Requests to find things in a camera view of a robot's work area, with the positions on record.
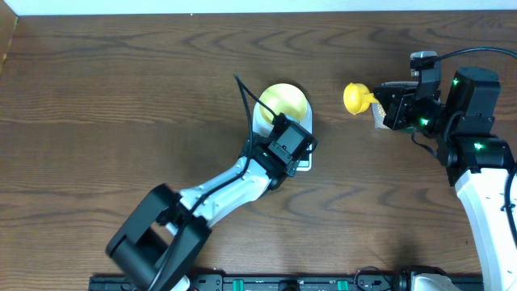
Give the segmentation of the yellow measuring scoop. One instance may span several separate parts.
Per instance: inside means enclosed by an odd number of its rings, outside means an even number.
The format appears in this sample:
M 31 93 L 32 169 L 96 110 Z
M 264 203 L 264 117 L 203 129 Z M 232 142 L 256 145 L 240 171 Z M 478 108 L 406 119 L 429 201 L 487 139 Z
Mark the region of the yellow measuring scoop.
M 372 103 L 379 103 L 379 101 L 364 84 L 350 83 L 343 92 L 343 103 L 345 108 L 355 116 L 366 111 Z

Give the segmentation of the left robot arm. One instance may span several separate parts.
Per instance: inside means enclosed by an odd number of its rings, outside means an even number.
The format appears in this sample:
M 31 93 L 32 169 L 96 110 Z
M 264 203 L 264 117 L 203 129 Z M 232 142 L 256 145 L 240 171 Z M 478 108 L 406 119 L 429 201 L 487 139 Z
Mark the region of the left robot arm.
M 214 225 L 293 176 L 315 142 L 290 133 L 253 135 L 236 163 L 217 177 L 178 192 L 158 185 L 109 241 L 107 255 L 139 290 L 188 289 L 187 271 Z

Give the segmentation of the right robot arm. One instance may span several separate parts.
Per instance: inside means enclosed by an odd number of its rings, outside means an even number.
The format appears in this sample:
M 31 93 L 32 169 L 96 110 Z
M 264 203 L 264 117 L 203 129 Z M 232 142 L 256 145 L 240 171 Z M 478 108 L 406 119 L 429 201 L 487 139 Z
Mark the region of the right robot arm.
M 500 93 L 498 75 L 461 67 L 446 102 L 438 83 L 419 96 L 422 82 L 387 82 L 373 95 L 392 130 L 414 128 L 437 143 L 433 155 L 469 219 L 486 290 L 516 288 L 516 161 L 509 144 L 493 135 Z

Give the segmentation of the pale yellow bowl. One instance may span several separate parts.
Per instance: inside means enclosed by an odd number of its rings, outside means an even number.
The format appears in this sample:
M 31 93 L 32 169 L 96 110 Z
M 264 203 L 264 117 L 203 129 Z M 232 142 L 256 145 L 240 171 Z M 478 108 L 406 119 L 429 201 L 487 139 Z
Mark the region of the pale yellow bowl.
M 308 111 L 308 101 L 302 90 L 288 83 L 269 86 L 259 100 L 277 116 L 283 113 L 298 121 L 302 121 Z

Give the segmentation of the soybeans in container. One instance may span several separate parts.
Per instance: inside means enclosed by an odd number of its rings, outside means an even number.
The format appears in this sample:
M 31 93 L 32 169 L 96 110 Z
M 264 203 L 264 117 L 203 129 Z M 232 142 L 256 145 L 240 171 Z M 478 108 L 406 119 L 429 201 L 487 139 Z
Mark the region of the soybeans in container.
M 385 110 L 382 108 L 382 106 L 380 104 L 377 104 L 377 111 L 378 111 L 378 114 L 379 116 L 384 119 L 385 118 Z

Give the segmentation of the clear plastic container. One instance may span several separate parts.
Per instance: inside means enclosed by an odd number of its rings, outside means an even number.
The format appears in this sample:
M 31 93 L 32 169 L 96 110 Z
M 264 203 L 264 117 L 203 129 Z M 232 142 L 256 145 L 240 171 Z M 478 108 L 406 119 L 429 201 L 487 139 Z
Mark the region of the clear plastic container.
M 385 118 L 382 119 L 379 116 L 379 114 L 378 114 L 377 104 L 379 104 L 379 103 L 372 103 L 371 104 L 372 114 L 373 114 L 373 118 L 374 118 L 374 126 L 375 126 L 376 129 L 387 129 L 387 130 L 389 130 L 389 127 L 384 125 L 384 119 Z

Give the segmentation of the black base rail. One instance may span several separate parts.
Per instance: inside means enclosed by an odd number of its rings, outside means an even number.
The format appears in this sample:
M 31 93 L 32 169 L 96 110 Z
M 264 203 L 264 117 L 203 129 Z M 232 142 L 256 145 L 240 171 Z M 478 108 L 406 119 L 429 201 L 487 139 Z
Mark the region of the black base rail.
M 353 276 L 224 276 L 203 274 L 193 277 L 187 290 L 193 291 L 336 291 L 358 290 Z M 382 276 L 359 275 L 359 287 L 365 290 L 385 290 L 389 287 Z M 452 283 L 461 290 L 483 290 L 482 279 L 478 276 L 453 277 Z M 89 280 L 90 291 L 132 291 L 138 288 L 129 279 L 122 276 L 92 276 Z

